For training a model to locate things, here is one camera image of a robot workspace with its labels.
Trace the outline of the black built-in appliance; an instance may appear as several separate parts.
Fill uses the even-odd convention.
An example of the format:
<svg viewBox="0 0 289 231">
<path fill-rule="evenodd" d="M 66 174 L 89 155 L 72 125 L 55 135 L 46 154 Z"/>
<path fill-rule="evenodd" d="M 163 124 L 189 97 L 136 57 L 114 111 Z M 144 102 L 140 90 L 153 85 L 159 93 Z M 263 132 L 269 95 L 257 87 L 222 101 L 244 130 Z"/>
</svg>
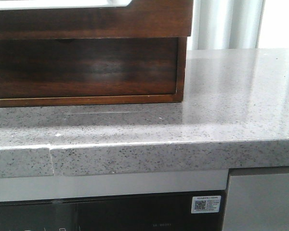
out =
<svg viewBox="0 0 289 231">
<path fill-rule="evenodd" d="M 191 213 L 194 196 L 215 195 L 218 213 Z M 0 231 L 219 231 L 224 204 L 224 191 L 0 202 Z"/>
</svg>

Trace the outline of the white QR code sticker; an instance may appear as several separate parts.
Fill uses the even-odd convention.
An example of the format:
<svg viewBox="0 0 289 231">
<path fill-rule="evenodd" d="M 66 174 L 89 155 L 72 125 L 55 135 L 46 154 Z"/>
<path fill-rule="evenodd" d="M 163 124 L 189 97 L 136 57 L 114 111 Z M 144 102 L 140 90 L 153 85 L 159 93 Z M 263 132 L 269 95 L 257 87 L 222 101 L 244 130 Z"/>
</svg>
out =
<svg viewBox="0 0 289 231">
<path fill-rule="evenodd" d="M 192 198 L 192 214 L 218 213 L 220 211 L 222 197 L 215 196 L 194 196 Z"/>
</svg>

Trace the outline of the white curtain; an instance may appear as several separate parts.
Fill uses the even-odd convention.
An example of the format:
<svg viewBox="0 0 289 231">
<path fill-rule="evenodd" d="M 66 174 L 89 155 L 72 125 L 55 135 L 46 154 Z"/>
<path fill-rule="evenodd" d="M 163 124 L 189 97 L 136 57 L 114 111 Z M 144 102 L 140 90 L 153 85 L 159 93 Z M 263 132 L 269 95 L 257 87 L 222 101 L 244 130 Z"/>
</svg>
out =
<svg viewBox="0 0 289 231">
<path fill-rule="evenodd" d="M 188 50 L 250 49 L 258 45 L 264 0 L 195 0 Z"/>
</svg>

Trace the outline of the grey cabinet door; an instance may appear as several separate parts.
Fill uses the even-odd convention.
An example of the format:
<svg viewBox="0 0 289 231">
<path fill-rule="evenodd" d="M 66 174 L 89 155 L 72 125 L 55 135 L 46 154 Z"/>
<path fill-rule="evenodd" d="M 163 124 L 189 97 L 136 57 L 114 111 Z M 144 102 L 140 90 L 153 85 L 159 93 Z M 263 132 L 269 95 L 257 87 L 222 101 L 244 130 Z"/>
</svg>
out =
<svg viewBox="0 0 289 231">
<path fill-rule="evenodd" d="M 224 231 L 289 231 L 289 173 L 230 176 Z"/>
</svg>

